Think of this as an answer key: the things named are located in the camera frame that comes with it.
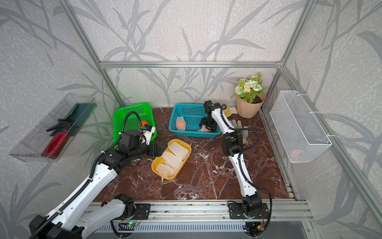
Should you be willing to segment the white foam net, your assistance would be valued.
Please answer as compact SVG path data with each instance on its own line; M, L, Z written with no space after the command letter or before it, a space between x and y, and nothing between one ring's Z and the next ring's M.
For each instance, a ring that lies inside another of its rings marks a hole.
M177 142L173 142L169 145L169 149L170 151L177 157L179 158L180 160L184 161L189 153L190 153L190 150L184 146L182 146L181 144L177 143Z
M183 165L183 161L169 151L165 151L162 154L162 158L165 160L165 163L174 170L180 169L180 167Z
M171 166L163 163L159 163L155 170L163 178L171 178L175 174L175 170Z

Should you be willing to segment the netted orange large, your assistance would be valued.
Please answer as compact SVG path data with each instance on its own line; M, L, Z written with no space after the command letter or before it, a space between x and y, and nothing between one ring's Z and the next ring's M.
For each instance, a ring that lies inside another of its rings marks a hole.
M176 129L180 131L186 130L186 121L184 117L177 117L176 118Z

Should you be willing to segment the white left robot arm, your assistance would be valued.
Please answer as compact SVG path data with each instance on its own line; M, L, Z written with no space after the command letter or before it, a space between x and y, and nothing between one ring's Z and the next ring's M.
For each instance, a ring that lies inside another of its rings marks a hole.
M85 239L107 222L131 218L137 209L134 199L117 195L104 206L81 215L101 190L132 160L143 155L158 156L166 149L151 141L156 128L146 124L140 130L122 129L110 148L94 160L89 176L59 206L46 216L38 215L29 224L32 239Z

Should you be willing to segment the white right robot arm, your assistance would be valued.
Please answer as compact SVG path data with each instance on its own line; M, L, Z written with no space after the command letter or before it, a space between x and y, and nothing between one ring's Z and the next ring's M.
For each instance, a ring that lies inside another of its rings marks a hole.
M229 158L239 182L242 213L249 219L260 215L269 219L272 212L272 205L266 208L262 202L258 192L260 188L256 187L250 179L244 160L244 152L259 143L260 137L258 132L254 129L243 127L239 120L229 120L224 113L226 109L225 104L221 105L220 103L206 101L204 102L204 109L207 116L202 119L200 126L205 126L210 130L217 128L221 130L223 136L223 154ZM245 148L244 141L249 132L253 132L257 139L253 145Z

